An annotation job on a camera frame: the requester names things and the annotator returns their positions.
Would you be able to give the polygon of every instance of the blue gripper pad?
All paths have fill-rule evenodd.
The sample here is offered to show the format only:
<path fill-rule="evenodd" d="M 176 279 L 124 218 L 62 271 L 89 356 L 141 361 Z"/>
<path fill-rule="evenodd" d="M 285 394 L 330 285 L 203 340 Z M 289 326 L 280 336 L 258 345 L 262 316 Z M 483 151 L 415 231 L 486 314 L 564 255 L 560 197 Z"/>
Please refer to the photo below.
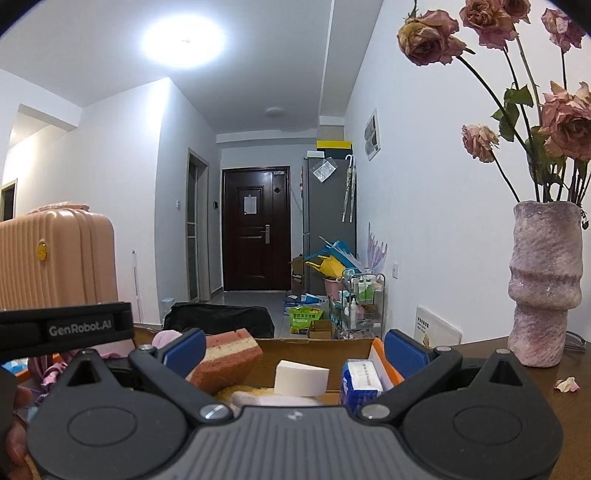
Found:
<path fill-rule="evenodd" d="M 161 351 L 162 363 L 186 378 L 205 357 L 205 333 L 198 328 L 189 330 Z"/>
<path fill-rule="evenodd" d="M 412 377 L 431 361 L 431 350 L 400 330 L 390 330 L 384 338 L 386 360 L 404 378 Z"/>

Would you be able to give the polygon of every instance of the paper sign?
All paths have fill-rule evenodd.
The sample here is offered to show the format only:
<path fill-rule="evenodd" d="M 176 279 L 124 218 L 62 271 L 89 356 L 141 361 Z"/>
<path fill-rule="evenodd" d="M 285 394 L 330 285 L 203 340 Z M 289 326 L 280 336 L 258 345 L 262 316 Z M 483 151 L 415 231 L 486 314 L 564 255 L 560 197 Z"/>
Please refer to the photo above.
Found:
<path fill-rule="evenodd" d="M 256 197 L 244 197 L 244 215 L 256 213 Z"/>

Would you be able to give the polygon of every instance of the plastic bag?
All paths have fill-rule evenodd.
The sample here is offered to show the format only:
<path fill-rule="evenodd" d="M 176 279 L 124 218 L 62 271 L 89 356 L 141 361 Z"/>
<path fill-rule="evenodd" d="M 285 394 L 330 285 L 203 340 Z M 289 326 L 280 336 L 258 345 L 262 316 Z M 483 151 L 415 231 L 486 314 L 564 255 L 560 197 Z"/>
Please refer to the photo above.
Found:
<path fill-rule="evenodd" d="M 314 176 L 320 180 L 325 181 L 337 169 L 336 163 L 332 158 L 323 158 L 321 162 L 316 164 L 313 168 Z"/>

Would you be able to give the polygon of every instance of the green snack bag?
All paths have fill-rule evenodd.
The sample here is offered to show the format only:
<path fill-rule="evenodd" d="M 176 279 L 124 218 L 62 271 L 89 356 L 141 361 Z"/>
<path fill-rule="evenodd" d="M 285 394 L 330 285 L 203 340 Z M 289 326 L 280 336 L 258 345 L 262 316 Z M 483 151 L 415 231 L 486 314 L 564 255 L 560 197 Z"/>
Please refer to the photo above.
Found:
<path fill-rule="evenodd" d="M 322 318 L 322 309 L 301 305 L 290 308 L 290 332 L 307 333 L 314 320 Z"/>

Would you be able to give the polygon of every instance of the brown door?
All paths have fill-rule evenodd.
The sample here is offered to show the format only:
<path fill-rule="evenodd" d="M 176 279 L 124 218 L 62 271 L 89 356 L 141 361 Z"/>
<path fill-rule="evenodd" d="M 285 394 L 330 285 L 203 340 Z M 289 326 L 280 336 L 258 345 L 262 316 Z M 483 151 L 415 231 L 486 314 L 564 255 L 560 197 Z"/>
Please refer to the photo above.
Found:
<path fill-rule="evenodd" d="M 289 167 L 223 171 L 224 290 L 291 288 Z"/>

